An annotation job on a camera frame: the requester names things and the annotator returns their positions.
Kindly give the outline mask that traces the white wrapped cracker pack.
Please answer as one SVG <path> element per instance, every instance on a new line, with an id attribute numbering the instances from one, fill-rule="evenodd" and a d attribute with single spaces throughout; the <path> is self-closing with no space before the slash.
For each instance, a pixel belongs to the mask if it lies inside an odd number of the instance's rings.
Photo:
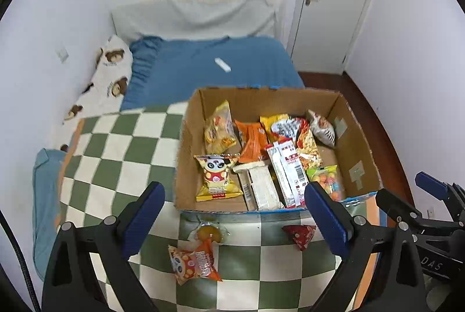
<path id="1" fill-rule="evenodd" d="M 284 207 L 269 172 L 270 162 L 248 162 L 233 167 L 249 211 L 277 211 Z"/>

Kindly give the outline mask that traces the red white spicy strip packet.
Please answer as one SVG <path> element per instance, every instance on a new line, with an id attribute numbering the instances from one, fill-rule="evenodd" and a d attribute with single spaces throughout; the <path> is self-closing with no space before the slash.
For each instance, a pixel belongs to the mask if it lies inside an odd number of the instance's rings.
<path id="1" fill-rule="evenodd" d="M 267 154 L 278 179 L 280 192 L 286 208 L 305 205 L 305 188 L 308 178 L 304 173 L 293 142 L 286 139 L 267 146 Z"/>

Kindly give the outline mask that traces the white cookie snack bag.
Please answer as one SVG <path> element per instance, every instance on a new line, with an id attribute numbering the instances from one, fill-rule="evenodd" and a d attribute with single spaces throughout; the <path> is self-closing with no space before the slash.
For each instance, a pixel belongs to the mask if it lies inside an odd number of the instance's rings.
<path id="1" fill-rule="evenodd" d="M 314 137 L 327 147 L 335 148 L 336 133 L 332 124 L 319 113 L 313 110 L 307 110 L 306 118 L 310 125 L 310 130 Z"/>

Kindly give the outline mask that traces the clear yellow pastry bag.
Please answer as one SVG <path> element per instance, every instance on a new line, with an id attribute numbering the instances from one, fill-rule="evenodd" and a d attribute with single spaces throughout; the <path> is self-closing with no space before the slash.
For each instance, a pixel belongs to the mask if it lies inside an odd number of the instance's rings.
<path id="1" fill-rule="evenodd" d="M 222 154 L 237 144 L 229 102 L 225 100 L 206 120 L 204 141 L 207 154 Z"/>

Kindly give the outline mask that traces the yellow panda snack bag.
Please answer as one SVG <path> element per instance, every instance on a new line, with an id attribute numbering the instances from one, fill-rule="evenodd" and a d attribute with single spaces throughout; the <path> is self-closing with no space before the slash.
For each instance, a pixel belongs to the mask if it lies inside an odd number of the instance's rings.
<path id="1" fill-rule="evenodd" d="M 203 171 L 203 184 L 196 195 L 197 202 L 231 199 L 244 194 L 231 178 L 239 154 L 204 154 L 196 155 L 195 159 Z"/>

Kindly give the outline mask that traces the blue bed sheet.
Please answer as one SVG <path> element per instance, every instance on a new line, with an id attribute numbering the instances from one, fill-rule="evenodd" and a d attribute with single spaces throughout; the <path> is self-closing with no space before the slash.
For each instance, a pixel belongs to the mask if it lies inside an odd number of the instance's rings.
<path id="1" fill-rule="evenodd" d="M 303 88 L 283 45 L 267 36 L 215 40 L 164 40 L 145 36 L 131 43 L 132 77 L 121 109 L 168 106 L 205 87 Z M 221 58 L 232 69 L 224 72 Z"/>

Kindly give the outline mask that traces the orange jelly cup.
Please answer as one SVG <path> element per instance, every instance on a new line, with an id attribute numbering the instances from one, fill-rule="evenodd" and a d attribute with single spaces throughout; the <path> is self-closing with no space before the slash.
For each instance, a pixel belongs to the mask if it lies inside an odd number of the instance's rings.
<path id="1" fill-rule="evenodd" d="M 201 222 L 195 229 L 193 229 L 189 235 L 188 240 L 190 241 L 201 241 L 210 240 L 217 244 L 225 243 L 229 236 L 227 228 L 220 224 L 214 224 L 210 222 Z"/>

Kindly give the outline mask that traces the orange panda snack bag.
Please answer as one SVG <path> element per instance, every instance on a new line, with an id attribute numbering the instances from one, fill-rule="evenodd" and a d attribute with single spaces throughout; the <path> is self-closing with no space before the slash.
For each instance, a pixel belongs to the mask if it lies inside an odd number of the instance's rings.
<path id="1" fill-rule="evenodd" d="M 214 252 L 211 239 L 203 241 L 194 251 L 168 245 L 169 260 L 176 283 L 185 284 L 197 278 L 222 281 L 214 266 Z"/>

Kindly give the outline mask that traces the colourful candy balls bag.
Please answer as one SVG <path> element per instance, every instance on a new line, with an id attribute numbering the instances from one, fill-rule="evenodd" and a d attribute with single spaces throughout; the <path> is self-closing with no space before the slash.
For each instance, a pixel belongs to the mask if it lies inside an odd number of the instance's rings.
<path id="1" fill-rule="evenodd" d="M 307 176 L 309 181 L 318 182 L 333 201 L 340 202 L 345 198 L 345 190 L 337 165 L 308 169 Z"/>

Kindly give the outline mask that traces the wall socket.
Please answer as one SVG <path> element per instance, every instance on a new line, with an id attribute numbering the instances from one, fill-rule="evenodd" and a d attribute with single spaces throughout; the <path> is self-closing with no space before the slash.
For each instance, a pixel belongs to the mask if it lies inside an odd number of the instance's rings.
<path id="1" fill-rule="evenodd" d="M 60 59 L 61 63 L 64 63 L 69 58 L 69 52 L 65 47 L 59 47 L 59 49 L 56 50 L 56 55 Z"/>

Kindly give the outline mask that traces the cardboard box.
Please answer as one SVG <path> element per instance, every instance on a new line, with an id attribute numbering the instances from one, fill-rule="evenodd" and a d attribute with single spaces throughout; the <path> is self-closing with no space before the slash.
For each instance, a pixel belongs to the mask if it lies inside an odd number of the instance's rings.
<path id="1" fill-rule="evenodd" d="M 187 104 L 174 183 L 179 211 L 299 211 L 315 182 L 341 203 L 382 187 L 364 132 L 339 92 L 201 88 Z"/>

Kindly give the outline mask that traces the light blue blanket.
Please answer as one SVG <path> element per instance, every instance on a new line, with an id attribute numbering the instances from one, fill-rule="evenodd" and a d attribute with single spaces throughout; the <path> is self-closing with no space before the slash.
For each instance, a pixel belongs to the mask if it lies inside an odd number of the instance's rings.
<path id="1" fill-rule="evenodd" d="M 39 278 L 45 279 L 47 265 L 58 227 L 61 224 L 59 174 L 66 153 L 41 149 L 32 171 L 33 187 L 33 261 Z"/>

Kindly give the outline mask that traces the white remote control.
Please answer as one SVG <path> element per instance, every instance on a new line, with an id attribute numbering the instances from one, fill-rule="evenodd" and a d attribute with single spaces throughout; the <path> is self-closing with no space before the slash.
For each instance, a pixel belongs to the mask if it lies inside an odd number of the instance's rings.
<path id="1" fill-rule="evenodd" d="M 232 71 L 231 67 L 221 58 L 215 58 L 214 62 L 226 73 L 230 73 Z"/>

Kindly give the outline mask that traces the bear print pillow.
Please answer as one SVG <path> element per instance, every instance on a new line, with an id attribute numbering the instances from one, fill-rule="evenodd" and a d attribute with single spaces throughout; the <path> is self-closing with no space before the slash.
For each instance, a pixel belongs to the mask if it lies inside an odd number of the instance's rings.
<path id="1" fill-rule="evenodd" d="M 58 130 L 56 146 L 69 146 L 80 120 L 120 110 L 132 77 L 133 54 L 117 35 L 101 48 L 92 79 Z"/>

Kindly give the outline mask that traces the red triangular snack packet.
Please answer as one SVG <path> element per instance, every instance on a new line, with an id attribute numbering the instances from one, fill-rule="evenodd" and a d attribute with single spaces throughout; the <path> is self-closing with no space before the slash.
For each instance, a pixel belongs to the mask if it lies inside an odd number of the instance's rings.
<path id="1" fill-rule="evenodd" d="M 292 239 L 300 251 L 305 251 L 310 241 L 313 240 L 316 228 L 313 224 L 290 224 L 283 226 L 282 230 Z"/>

